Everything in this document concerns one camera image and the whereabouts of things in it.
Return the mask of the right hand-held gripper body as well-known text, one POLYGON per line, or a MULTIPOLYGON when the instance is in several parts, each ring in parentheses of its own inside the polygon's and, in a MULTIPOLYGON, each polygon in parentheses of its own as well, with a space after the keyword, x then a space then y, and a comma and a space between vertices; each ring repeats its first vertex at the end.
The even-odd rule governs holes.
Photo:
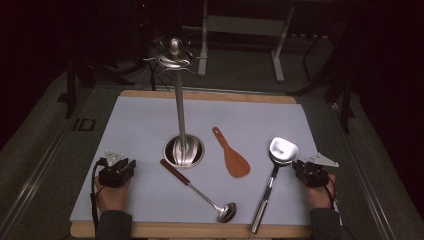
POLYGON ((295 176, 309 188, 326 186, 329 182, 329 177, 325 167, 337 168, 339 166, 338 162, 327 158, 321 153, 306 157, 303 162, 306 162, 306 167, 301 168, 301 172, 298 175, 295 174, 295 176))

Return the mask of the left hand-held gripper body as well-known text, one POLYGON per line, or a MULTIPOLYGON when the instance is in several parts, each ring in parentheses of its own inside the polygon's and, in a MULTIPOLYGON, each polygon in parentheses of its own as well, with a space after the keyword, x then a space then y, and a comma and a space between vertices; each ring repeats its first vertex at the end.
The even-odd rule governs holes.
POLYGON ((123 186, 133 176, 129 166, 124 167, 124 159, 127 158, 121 153, 106 150, 105 156, 100 159, 103 169, 99 172, 99 182, 101 185, 118 188, 123 186))

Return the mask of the steel serving spoon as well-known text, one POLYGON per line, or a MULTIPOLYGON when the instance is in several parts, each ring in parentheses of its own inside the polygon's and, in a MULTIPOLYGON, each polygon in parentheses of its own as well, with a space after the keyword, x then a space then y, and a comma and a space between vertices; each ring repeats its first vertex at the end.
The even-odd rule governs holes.
POLYGON ((268 154, 273 164, 264 195, 260 201, 255 217, 250 227, 250 233, 256 234, 261 225, 268 201, 275 184, 279 169, 290 165, 298 154, 299 148, 294 143, 281 137, 274 137, 269 145, 268 154))

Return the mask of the steel ladle with wooden handle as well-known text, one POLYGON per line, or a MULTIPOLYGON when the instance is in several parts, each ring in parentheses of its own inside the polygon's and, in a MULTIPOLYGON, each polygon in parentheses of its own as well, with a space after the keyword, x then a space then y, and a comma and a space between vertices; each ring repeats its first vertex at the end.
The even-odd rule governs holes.
POLYGON ((204 199, 208 204, 210 204, 217 211, 217 217, 216 217, 217 222, 229 223, 235 217, 237 213, 237 205, 234 202, 230 202, 223 207, 216 205, 200 190, 198 190, 195 186, 193 186, 189 179, 187 179, 176 168, 171 166, 166 160, 161 159, 160 164, 165 169, 167 169, 173 176, 175 176, 179 181, 181 181, 184 185, 190 187, 194 192, 196 192, 202 199, 204 199))

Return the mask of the wooden rice paddle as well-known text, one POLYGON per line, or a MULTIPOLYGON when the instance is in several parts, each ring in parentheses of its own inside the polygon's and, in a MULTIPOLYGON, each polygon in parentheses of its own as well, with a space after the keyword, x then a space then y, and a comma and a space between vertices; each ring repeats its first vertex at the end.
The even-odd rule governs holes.
POLYGON ((218 127, 213 127, 217 141, 224 151, 224 160, 229 174, 234 178, 241 178, 250 173, 250 164, 237 151, 230 147, 221 130, 218 127))

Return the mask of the steel utensil stand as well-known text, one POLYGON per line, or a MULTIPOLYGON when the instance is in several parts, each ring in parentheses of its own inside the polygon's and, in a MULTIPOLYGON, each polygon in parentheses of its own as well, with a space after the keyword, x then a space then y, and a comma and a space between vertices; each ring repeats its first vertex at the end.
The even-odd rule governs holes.
POLYGON ((182 73, 190 72, 193 60, 193 54, 177 37, 172 37, 155 57, 148 58, 148 61, 155 61, 163 72, 170 71, 174 75, 179 134, 167 140, 163 147, 163 155, 165 160, 177 169, 193 168, 201 162, 205 152, 203 142, 197 136, 187 133, 185 126, 182 73))

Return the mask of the person's right hand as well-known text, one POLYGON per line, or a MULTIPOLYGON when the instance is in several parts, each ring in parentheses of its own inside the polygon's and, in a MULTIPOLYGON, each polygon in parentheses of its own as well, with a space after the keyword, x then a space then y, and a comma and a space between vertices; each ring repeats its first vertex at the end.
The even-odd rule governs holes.
POLYGON ((336 198, 336 176, 329 173, 329 182, 326 186, 319 188, 304 187, 306 198, 311 209, 332 209, 336 198))

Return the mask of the person's left hand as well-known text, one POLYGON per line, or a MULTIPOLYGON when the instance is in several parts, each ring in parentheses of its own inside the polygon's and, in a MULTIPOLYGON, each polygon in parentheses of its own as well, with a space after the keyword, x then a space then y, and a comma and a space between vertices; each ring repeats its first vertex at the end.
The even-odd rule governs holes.
POLYGON ((130 181, 118 188, 110 188, 101 185, 99 178, 95 178, 96 202, 101 212, 110 210, 124 211, 127 206, 130 181))

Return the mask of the white paper sheet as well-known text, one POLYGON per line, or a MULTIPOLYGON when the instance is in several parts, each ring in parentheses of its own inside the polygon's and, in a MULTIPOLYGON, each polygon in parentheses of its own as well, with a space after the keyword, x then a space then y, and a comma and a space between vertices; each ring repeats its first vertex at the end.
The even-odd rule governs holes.
MULTIPOLYGON (((185 100, 184 110, 186 130, 201 139, 205 152, 198 165, 182 173, 216 205, 234 202, 236 224, 253 221, 273 169, 268 149, 274 137, 296 144, 300 160, 319 152, 299 104, 185 100), (213 127, 247 160, 249 174, 241 178, 229 174, 213 127)), ((165 142, 177 132, 173 99, 117 99, 96 155, 102 157, 108 150, 136 160, 127 205, 136 222, 216 221, 216 210, 160 164, 165 142)))

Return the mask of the black tripod stand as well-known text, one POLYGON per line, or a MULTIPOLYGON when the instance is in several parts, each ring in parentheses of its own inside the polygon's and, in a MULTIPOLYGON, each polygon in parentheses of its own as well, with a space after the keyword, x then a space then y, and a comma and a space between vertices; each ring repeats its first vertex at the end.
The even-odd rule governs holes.
POLYGON ((147 67, 150 71, 150 86, 151 90, 156 90, 155 82, 155 67, 153 61, 149 59, 151 48, 151 4, 150 0, 134 0, 135 5, 135 23, 140 34, 141 46, 141 64, 147 67))
POLYGON ((353 85, 349 45, 348 37, 342 34, 322 69, 312 78, 312 82, 303 88, 287 93, 288 96, 303 96, 327 85, 328 89, 324 94, 325 102, 334 105, 341 99, 340 125, 345 134, 350 133, 349 115, 353 85))

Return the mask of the white metal frame stand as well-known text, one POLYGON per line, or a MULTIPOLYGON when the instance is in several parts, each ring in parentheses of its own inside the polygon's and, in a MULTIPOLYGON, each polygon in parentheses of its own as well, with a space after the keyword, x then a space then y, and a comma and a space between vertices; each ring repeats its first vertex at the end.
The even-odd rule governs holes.
POLYGON ((235 33, 259 36, 279 36, 278 45, 271 50, 271 59, 275 72, 276 81, 285 81, 280 55, 283 45, 288 36, 289 27, 296 7, 290 5, 284 20, 253 19, 243 17, 230 17, 221 15, 210 15, 208 13, 208 0, 203 0, 202 14, 202 42, 197 74, 201 77, 206 75, 208 58, 208 33, 235 33))

